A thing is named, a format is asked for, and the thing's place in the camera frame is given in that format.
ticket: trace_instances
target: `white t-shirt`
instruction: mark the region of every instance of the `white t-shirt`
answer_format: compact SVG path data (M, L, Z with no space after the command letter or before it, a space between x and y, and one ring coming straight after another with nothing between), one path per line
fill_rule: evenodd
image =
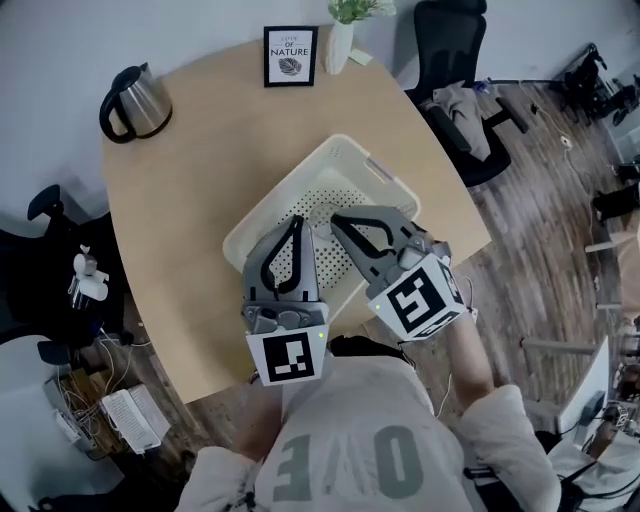
M284 423L264 464L224 448L201 450L179 512L252 510L248 491L255 510L274 512L477 510L460 442L434 417L404 361L329 357L321 380L285 386L284 394ZM457 430L523 510L557 510L559 480L516 386L478 400Z

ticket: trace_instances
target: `electric kettle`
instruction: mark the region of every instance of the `electric kettle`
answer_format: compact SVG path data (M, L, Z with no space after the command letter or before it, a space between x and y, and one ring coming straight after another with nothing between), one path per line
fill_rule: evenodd
M126 131L113 130L109 116L115 109ZM153 137L171 119L171 100L162 83L153 77L148 63L131 66L113 79L100 107L100 127L113 142Z

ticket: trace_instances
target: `wooden floor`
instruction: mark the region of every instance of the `wooden floor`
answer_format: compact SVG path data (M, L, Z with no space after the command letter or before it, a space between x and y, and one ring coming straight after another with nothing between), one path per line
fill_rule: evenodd
M595 189L619 187L610 167L615 157L604 129L567 120L553 93L531 85L501 86L499 93L520 109L531 129L522 135L511 123L497 128L513 163L500 176L470 191L493 243L458 266L455 273L467 298L468 283L461 276L473 282L473 302L480 311L478 327L497 379L520 385L525 396L561 400L577 381L587 358L543 357L533 368L538 378L532 385L519 341L538 336L595 343L609 334L614 352L619 349L616 332L621 319L617 314L596 314L595 310L596 300L615 300L619 295L615 258L613 253L601 252L596 258L583 251L585 245L607 239L606 229L591 220L589 199ZM481 98L485 115L499 109L493 97ZM531 99L547 114L533 116L528 110ZM573 141L571 151L565 151L560 143L560 132ZM619 221L611 222L619 228ZM596 277L599 291L594 286ZM139 322L131 302L126 325L136 334L136 343L146 340ZM376 320L357 331L381 342L393 342ZM447 388L445 343L446 335L439 334L433 341L406 348L436 406ZM129 349L110 349L119 376ZM152 346L133 349L124 382L127 386L147 384L172 424L162 447L148 456L169 471L179 466L183 450L195 452L209 444L228 446L241 420L245 386L185 406ZM442 418L452 423L458 413L452 392Z

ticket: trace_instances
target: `framed print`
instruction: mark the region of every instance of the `framed print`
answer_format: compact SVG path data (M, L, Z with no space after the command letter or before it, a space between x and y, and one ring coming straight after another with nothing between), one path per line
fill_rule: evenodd
M318 27L264 27L264 86L310 86L316 74Z

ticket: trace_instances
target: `black office chair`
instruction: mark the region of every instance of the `black office chair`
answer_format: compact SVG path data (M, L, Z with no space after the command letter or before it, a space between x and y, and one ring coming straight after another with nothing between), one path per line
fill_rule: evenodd
M51 342L38 345L42 359L64 364L69 349L90 345L101 326L124 334L124 293L129 287L109 214L75 224L64 215L60 187L53 185L29 204L27 218L39 215L50 217L40 238L0 231L0 344L27 335L45 336ZM71 307L68 295L80 244L91 248L98 268L109 274L107 299L93 301L82 311Z
M460 81L471 87L475 80L480 45L487 27L482 16L486 0L424 1L416 5L414 24L420 58L420 80L407 91L418 107L430 99L435 89ZM439 107L420 112L442 144L467 187L480 185L511 164L511 157L493 128L512 120L522 133L529 129L505 98L496 98L502 110L482 120L491 155L481 162L471 156L471 147L447 114Z

